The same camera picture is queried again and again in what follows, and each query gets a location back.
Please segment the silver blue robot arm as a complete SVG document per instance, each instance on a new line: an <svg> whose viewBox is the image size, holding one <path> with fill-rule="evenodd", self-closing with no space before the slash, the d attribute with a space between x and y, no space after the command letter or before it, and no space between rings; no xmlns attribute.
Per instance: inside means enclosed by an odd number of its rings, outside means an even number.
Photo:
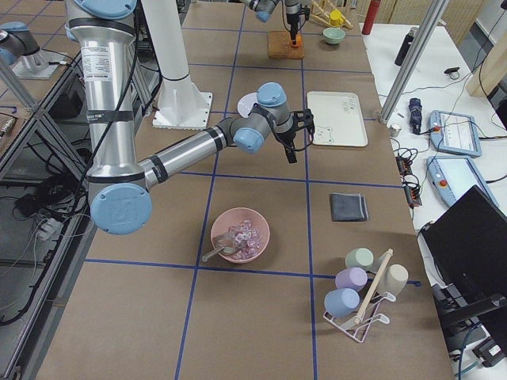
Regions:
<svg viewBox="0 0 507 380"><path fill-rule="evenodd" d="M250 10L255 12L256 18L261 22L267 22L276 10L279 3L282 4L284 27L289 32L293 46L298 44L298 35L301 28L309 20L311 1L303 0L241 0Z"/></svg>
<svg viewBox="0 0 507 380"><path fill-rule="evenodd" d="M135 154L135 112L131 82L141 9L160 73L157 132L184 131L186 136L139 160ZM93 149L86 183L91 219L108 234L131 234L152 213L151 189L221 150L236 146L255 154L268 137L296 160L295 135L314 134L309 109L293 111L283 87L262 85L244 117L208 122L213 96L200 91L190 76L173 1L68 1L67 33L79 43L86 91L86 119Z"/></svg>

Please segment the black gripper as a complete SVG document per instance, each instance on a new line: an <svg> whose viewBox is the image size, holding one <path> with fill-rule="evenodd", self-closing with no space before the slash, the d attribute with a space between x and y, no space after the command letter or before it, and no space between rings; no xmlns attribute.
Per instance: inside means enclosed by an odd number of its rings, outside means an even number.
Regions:
<svg viewBox="0 0 507 380"><path fill-rule="evenodd" d="M297 162L294 147L294 138L299 131L307 132L308 141L304 147L309 147L314 142L314 115L310 109L293 111L289 119L292 122L290 128L284 133L276 133L276 140L284 146L285 156L289 164Z"/></svg>
<svg viewBox="0 0 507 380"><path fill-rule="evenodd" d="M284 12L287 23L290 25L290 38L296 40L297 26L309 18L309 1L284 0Z"/></svg>

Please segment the third robot arm edge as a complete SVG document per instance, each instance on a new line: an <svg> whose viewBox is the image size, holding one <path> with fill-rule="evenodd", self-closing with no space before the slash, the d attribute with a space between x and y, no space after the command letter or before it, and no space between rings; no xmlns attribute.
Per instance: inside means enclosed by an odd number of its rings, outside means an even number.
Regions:
<svg viewBox="0 0 507 380"><path fill-rule="evenodd" d="M136 1L66 1L67 36L80 43L81 49L98 47L104 50L107 57L105 66L92 69L85 75L89 81L109 81L115 70L110 63L115 59L109 49L110 44L127 45L136 38L139 22L134 18ZM153 38L155 53L158 57L167 58L174 52L177 60L162 73L168 74L172 69L181 73L176 81L186 78L188 64L186 61L181 26L176 2L174 1L142 1L143 14L147 21L148 31ZM1 59L6 65L12 65L21 57L34 59L40 63L37 70L44 69L48 64L41 53L27 25L22 22L9 22L1 25Z"/></svg>

